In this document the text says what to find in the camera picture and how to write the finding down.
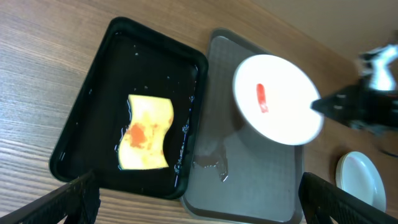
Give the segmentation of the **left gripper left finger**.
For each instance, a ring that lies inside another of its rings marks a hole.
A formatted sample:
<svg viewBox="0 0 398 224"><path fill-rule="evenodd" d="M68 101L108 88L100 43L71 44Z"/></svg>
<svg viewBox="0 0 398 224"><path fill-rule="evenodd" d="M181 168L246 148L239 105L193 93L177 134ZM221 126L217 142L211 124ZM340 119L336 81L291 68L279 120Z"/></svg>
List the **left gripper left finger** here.
<svg viewBox="0 0 398 224"><path fill-rule="evenodd" d="M100 188L90 171L1 217L1 223L94 223L100 204Z"/></svg>

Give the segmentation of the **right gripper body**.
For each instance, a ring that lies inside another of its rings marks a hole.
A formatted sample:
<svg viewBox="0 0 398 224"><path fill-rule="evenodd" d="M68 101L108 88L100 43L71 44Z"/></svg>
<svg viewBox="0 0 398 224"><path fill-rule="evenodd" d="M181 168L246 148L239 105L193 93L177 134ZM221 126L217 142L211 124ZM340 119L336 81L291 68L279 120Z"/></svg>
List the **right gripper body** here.
<svg viewBox="0 0 398 224"><path fill-rule="evenodd" d="M397 131L397 91L371 89L364 79L313 101L311 108L352 129Z"/></svg>

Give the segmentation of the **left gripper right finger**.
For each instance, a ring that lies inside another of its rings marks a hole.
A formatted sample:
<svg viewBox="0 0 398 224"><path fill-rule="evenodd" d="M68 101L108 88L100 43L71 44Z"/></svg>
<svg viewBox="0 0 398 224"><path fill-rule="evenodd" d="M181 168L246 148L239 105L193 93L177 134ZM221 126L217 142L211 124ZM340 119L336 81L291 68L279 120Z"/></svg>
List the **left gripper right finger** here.
<svg viewBox="0 0 398 224"><path fill-rule="evenodd" d="M298 196L309 224L397 224L396 218L310 172L303 173Z"/></svg>

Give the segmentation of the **light grey plate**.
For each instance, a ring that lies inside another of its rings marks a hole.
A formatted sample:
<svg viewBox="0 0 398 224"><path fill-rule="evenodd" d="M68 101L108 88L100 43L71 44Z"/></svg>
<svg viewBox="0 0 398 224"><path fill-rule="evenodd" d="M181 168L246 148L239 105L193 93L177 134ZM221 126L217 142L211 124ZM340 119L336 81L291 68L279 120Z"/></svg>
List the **light grey plate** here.
<svg viewBox="0 0 398 224"><path fill-rule="evenodd" d="M376 166L358 151L346 154L343 163L343 190L374 208L386 211L386 192Z"/></svg>

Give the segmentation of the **yellow green sponge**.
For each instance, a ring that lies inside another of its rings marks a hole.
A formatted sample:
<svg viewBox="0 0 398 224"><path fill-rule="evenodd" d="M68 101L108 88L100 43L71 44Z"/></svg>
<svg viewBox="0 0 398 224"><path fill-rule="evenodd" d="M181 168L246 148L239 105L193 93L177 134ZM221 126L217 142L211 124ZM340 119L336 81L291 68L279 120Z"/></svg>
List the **yellow green sponge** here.
<svg viewBox="0 0 398 224"><path fill-rule="evenodd" d="M164 140L174 121L174 108L168 98L129 95L131 120L118 146L122 170L168 168Z"/></svg>

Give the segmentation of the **white plate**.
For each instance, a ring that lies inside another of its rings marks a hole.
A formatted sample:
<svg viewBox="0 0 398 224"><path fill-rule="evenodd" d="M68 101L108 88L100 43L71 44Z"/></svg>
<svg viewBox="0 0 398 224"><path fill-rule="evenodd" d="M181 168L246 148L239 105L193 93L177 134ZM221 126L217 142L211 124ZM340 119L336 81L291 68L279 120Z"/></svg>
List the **white plate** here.
<svg viewBox="0 0 398 224"><path fill-rule="evenodd" d="M311 108L320 99L316 86L286 59L263 54L243 60L232 87L242 117L265 138L296 146L322 130L324 117Z"/></svg>
<svg viewBox="0 0 398 224"><path fill-rule="evenodd" d="M346 154L339 158L338 163L336 165L336 170L335 170L336 186L341 190L343 190L342 172L343 172L343 163L344 163L345 157L346 157Z"/></svg>

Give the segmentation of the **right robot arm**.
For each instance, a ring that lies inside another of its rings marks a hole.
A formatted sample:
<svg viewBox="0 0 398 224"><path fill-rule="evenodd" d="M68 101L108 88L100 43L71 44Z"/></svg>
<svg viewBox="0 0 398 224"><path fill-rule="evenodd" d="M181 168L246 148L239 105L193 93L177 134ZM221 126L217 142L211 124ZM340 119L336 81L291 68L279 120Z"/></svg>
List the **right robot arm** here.
<svg viewBox="0 0 398 224"><path fill-rule="evenodd" d="M353 129L372 133L397 130L396 81L389 64L397 60L397 45L389 44L359 57L361 78L319 100L311 108Z"/></svg>

